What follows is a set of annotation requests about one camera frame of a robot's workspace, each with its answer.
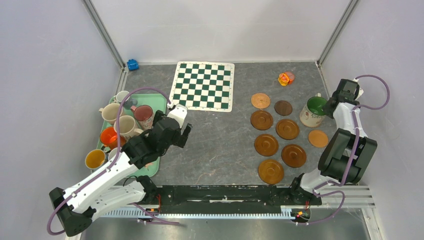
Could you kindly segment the pink ghost pattern mug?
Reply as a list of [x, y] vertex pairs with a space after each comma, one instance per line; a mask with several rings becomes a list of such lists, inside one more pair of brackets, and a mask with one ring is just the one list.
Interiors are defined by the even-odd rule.
[[132, 106], [130, 110], [133, 113], [135, 120], [143, 130], [152, 128], [154, 112], [149, 105]]

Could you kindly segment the green interior cartoon mug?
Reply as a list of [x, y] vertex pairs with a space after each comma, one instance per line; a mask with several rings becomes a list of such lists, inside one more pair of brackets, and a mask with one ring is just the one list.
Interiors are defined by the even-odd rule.
[[319, 127], [326, 117], [323, 112], [326, 103], [327, 100], [322, 97], [321, 93], [310, 97], [299, 114], [301, 123], [309, 128]]

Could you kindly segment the dark walnut coaster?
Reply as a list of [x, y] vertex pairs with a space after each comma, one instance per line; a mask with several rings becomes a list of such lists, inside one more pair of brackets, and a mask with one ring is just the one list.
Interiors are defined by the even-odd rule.
[[292, 113], [293, 107], [286, 100], [279, 100], [274, 105], [274, 110], [281, 116], [288, 116]]

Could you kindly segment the brown wooden ridged coaster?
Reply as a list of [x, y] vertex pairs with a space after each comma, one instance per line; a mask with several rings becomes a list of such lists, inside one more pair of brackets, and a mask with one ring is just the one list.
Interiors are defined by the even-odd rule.
[[257, 172], [259, 178], [269, 185], [278, 184], [285, 175], [283, 166], [274, 159], [262, 161], [258, 166]]
[[281, 159], [291, 168], [300, 168], [306, 163], [307, 154], [301, 146], [288, 144], [281, 151]]
[[260, 131], [268, 130], [273, 125], [274, 119], [272, 115], [265, 110], [257, 110], [251, 114], [251, 125]]
[[300, 133], [299, 126], [291, 119], [280, 120], [276, 124], [275, 130], [277, 135], [284, 140], [293, 140]]

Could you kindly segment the woven rattan coaster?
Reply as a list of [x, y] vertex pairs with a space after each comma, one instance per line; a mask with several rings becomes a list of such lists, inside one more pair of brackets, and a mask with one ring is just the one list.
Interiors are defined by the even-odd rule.
[[257, 109], [266, 109], [271, 104], [270, 97], [265, 93], [255, 93], [251, 96], [251, 104]]

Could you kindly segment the pink mug cream interior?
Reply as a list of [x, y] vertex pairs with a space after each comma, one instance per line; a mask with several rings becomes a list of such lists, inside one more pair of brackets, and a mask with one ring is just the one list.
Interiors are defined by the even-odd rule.
[[108, 161], [112, 162], [115, 159], [116, 154], [120, 151], [119, 147], [113, 148], [109, 153], [108, 153]]

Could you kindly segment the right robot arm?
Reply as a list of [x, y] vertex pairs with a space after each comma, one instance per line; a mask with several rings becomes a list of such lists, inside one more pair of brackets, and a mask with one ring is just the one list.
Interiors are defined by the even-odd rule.
[[362, 178], [377, 142], [367, 136], [360, 122], [361, 88], [357, 81], [341, 79], [324, 105], [323, 112], [336, 122], [337, 130], [324, 149], [316, 169], [296, 177], [289, 188], [289, 199], [296, 205], [314, 204], [324, 186], [356, 184]]

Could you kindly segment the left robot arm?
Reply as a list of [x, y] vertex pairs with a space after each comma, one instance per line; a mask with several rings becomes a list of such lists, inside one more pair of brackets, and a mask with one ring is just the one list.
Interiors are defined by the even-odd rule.
[[131, 137], [117, 151], [112, 161], [71, 187], [52, 189], [49, 198], [54, 211], [48, 219], [47, 232], [57, 235], [51, 230], [54, 217], [59, 219], [63, 227], [60, 233], [73, 237], [113, 209], [140, 201], [153, 203], [157, 198], [157, 190], [150, 185], [143, 185], [149, 180], [147, 176], [138, 177], [134, 185], [115, 190], [110, 190], [110, 187], [165, 155], [170, 146], [183, 148], [192, 129], [192, 125], [187, 124], [182, 130], [187, 114], [188, 109], [180, 104], [168, 114], [158, 110], [152, 128]]

